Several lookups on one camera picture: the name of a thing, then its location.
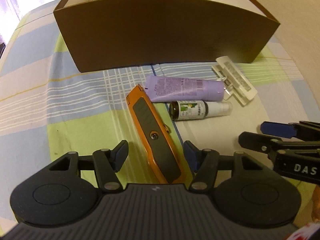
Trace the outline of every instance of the brown box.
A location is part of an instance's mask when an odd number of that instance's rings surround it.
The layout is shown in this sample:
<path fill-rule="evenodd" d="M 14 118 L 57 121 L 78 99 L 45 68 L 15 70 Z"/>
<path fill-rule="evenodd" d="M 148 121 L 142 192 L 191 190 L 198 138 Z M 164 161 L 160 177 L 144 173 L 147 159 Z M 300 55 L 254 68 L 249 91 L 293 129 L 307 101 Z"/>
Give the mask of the brown box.
<path fill-rule="evenodd" d="M 80 72 L 225 55 L 250 63 L 279 26 L 256 0 L 61 0 L 53 14 Z"/>

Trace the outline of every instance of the bed sheet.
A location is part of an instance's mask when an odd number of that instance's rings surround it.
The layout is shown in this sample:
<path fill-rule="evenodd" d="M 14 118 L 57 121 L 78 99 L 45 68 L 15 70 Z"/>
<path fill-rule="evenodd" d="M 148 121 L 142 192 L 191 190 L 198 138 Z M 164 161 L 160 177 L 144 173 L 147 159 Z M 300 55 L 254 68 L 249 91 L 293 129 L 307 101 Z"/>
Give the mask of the bed sheet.
<path fill-rule="evenodd" d="M 29 12 L 15 30 L 0 60 L 0 234 L 14 221 L 10 193 L 20 182 L 68 151 L 88 155 L 129 142 L 129 156 L 117 174 L 129 182 L 156 183 L 128 111 L 125 97 L 148 75 L 216 79 L 212 63 L 132 66 L 79 73 L 52 14 L 58 1 Z M 237 64 L 258 91 L 246 107 L 232 101 L 231 116 L 173 123 L 165 104 L 156 104 L 182 157 L 181 143 L 232 155 L 241 149 L 240 132 L 256 132 L 263 121 L 320 122 L 309 86 L 281 44 L 272 37 L 252 64 Z M 250 152 L 271 165 L 263 154 Z M 93 172 L 82 176 L 94 182 Z M 302 207 L 313 185 L 292 181 Z"/>

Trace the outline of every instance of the clear plastic cap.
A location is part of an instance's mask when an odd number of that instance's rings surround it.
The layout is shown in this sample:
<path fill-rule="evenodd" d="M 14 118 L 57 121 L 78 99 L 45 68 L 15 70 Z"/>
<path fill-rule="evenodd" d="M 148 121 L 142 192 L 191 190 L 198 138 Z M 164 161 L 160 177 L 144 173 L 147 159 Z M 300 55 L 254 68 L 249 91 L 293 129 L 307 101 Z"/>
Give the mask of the clear plastic cap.
<path fill-rule="evenodd" d="M 232 104 L 230 102 L 206 102 L 208 105 L 207 117 L 230 115 Z"/>

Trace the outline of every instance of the purple tube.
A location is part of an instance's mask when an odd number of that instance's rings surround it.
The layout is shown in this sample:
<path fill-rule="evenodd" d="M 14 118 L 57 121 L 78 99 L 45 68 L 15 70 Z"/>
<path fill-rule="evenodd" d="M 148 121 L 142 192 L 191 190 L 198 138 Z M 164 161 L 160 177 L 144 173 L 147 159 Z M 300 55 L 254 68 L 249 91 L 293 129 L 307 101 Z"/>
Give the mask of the purple tube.
<path fill-rule="evenodd" d="M 148 76 L 145 91 L 151 102 L 177 100 L 221 101 L 224 83 L 216 80 Z"/>

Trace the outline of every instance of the orange object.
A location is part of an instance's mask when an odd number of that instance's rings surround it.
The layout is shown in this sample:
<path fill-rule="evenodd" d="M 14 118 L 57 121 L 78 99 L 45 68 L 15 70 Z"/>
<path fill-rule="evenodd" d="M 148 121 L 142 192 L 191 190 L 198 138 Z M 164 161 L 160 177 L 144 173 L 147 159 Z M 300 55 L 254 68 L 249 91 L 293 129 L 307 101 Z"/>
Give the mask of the orange object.
<path fill-rule="evenodd" d="M 320 186 L 316 185 L 316 188 L 312 195 L 313 207 L 311 218 L 314 222 L 320 220 Z"/>
<path fill-rule="evenodd" d="M 137 85 L 126 100 L 135 127 L 147 151 L 149 165 L 159 182 L 184 183 L 186 176 L 178 159 L 176 147 L 143 88 Z"/>

